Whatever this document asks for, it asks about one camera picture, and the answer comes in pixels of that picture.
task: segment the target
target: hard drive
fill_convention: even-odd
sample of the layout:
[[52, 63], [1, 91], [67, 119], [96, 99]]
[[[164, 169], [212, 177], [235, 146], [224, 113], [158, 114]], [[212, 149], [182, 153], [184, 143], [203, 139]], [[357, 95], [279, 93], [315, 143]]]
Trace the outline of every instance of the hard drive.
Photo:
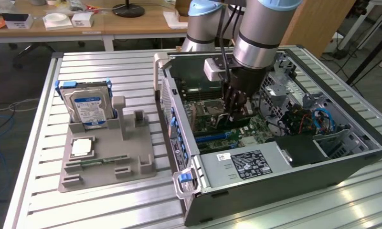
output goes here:
[[55, 89], [65, 103], [72, 123], [83, 123], [85, 129], [107, 127], [107, 119], [116, 117], [111, 105], [111, 81], [77, 83], [55, 82]]

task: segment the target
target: blue hard drive label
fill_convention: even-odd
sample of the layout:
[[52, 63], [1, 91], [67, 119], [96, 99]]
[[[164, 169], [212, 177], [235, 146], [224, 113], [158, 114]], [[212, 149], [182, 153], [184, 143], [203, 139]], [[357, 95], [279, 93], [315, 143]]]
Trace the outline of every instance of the blue hard drive label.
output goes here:
[[231, 155], [231, 159], [243, 180], [272, 173], [260, 150]]
[[107, 120], [104, 110], [99, 107], [101, 104], [100, 97], [88, 97], [75, 99], [77, 113], [83, 124], [96, 127]]

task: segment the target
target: white box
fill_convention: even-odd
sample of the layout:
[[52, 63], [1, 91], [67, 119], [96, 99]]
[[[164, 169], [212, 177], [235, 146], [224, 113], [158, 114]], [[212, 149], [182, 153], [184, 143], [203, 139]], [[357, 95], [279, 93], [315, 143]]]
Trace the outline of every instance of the white box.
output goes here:
[[335, 50], [337, 50], [337, 44], [339, 44], [339, 42], [342, 41], [342, 39], [343, 39], [343, 36], [339, 34], [339, 33], [334, 33], [334, 36], [333, 36], [333, 38], [331, 38], [331, 40], [330, 40], [330, 43], [329, 43], [329, 45], [326, 46], [326, 49], [325, 49], [325, 53], [327, 52], [327, 53], [330, 53], [330, 52], [335, 52]]
[[43, 20], [44, 20], [44, 25], [45, 25], [47, 31], [73, 28], [73, 25], [72, 25], [72, 23], [71, 23], [69, 18], [67, 18], [67, 19], [63, 20], [63, 21], [57, 21], [56, 23], [48, 21], [48, 20], [45, 19], [45, 17], [43, 18]]
[[76, 13], [72, 17], [75, 27], [92, 27], [93, 17], [91, 13]]
[[33, 18], [31, 14], [5, 13], [2, 14], [6, 28], [31, 29]]

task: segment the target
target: wooden desk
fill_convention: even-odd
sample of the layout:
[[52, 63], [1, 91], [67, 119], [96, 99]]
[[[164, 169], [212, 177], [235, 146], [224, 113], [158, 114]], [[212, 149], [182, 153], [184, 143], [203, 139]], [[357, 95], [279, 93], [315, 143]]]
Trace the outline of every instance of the wooden desk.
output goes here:
[[[124, 0], [81, 1], [101, 8], [112, 8], [124, 2]], [[147, 2], [174, 8], [164, 0], [148, 0]], [[170, 29], [163, 17], [163, 11], [171, 10], [159, 5], [143, 4], [145, 14], [139, 18], [121, 18], [109, 10], [105, 10], [95, 14], [92, 27], [75, 27], [55, 31], [45, 30], [41, 20], [41, 17], [47, 14], [45, 10], [55, 9], [55, 6], [33, 6], [28, 0], [17, 0], [14, 5], [21, 13], [31, 13], [37, 19], [35, 19], [29, 30], [1, 28], [0, 43], [103, 40], [105, 51], [113, 51], [112, 41], [115, 39], [171, 38], [186, 37], [187, 35], [187, 30]]]

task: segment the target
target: blue cable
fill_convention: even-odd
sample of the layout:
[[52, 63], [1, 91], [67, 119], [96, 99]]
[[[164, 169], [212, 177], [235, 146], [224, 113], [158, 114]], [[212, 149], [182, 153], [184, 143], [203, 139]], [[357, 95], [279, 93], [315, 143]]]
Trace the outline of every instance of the blue cable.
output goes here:
[[9, 127], [6, 128], [6, 130], [0, 134], [0, 137], [6, 134], [9, 132], [9, 130], [12, 129], [13, 127], [13, 118], [10, 116], [6, 116], [6, 115], [0, 115], [0, 118], [8, 118], [10, 120], [10, 125]]
[[1, 194], [4, 193], [4, 191], [6, 190], [8, 185], [9, 185], [9, 183], [10, 183], [10, 173], [9, 173], [9, 170], [8, 170], [8, 167], [6, 167], [5, 157], [4, 157], [4, 155], [2, 155], [1, 153], [0, 153], [0, 159], [1, 159], [1, 162], [2, 162], [2, 165], [4, 165], [4, 169], [5, 169], [6, 177], [8, 177], [5, 186], [4, 186], [4, 188], [2, 188], [1, 191], [0, 191], [0, 195], [1, 195]]
[[325, 108], [317, 108], [317, 109], [314, 109], [313, 112], [311, 112], [311, 118], [313, 118], [313, 121], [314, 121], [314, 125], [315, 125], [318, 128], [321, 128], [321, 125], [318, 124], [317, 119], [315, 119], [315, 112], [317, 112], [317, 111], [321, 111], [321, 112], [326, 113], [326, 115], [327, 115], [327, 117], [329, 117], [329, 120], [330, 120], [330, 122], [331, 122], [333, 130], [334, 130], [334, 129], [335, 129], [335, 125], [334, 125], [333, 116], [331, 116], [330, 111], [329, 111], [327, 109], [325, 109]]

